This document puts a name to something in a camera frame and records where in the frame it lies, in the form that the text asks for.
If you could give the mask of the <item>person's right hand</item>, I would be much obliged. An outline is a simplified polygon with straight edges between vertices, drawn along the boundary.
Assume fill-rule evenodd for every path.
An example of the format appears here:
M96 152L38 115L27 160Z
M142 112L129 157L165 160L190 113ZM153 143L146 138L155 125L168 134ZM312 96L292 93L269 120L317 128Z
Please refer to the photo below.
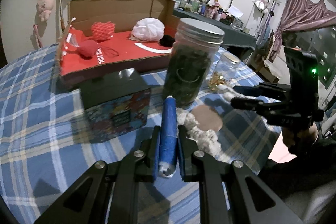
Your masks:
M309 127L282 128L282 141L289 153L299 156L306 153L318 140L318 128L313 122Z

